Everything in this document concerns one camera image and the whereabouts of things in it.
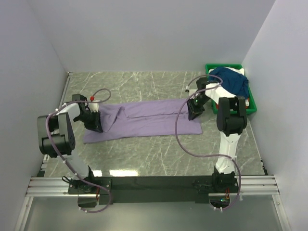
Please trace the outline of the purple t shirt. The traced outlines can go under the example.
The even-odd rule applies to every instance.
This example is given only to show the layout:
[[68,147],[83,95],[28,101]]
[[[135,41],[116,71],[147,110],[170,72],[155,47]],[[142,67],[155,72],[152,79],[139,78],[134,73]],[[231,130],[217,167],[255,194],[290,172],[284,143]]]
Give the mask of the purple t shirt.
[[101,104],[102,133],[86,130],[83,142],[175,134],[175,120],[184,99]]

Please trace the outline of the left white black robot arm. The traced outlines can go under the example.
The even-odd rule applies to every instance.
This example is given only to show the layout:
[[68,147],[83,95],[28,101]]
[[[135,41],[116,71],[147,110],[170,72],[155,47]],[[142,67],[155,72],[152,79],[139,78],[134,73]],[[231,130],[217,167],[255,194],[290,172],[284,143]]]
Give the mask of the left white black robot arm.
[[72,102],[64,103],[49,115],[37,118],[38,143],[42,154],[59,159],[70,171],[70,177],[62,180],[72,189],[82,193],[93,193],[97,189],[94,174],[74,153],[76,146],[72,123],[82,122],[89,131],[102,133],[99,101],[74,94]]

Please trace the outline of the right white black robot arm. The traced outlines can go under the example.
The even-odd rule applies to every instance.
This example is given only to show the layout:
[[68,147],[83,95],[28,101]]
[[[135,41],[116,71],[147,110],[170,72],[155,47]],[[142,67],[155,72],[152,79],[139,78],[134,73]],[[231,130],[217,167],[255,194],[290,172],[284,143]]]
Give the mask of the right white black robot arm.
[[205,110],[204,104],[209,100],[218,104],[216,123],[220,132],[219,157],[211,180],[211,186],[217,192],[238,186],[234,161],[238,141],[247,126],[245,98],[225,90],[222,82],[221,78],[214,75],[201,75],[197,78],[195,93],[190,90],[190,86],[186,87],[191,95],[187,101],[189,120],[200,116]]

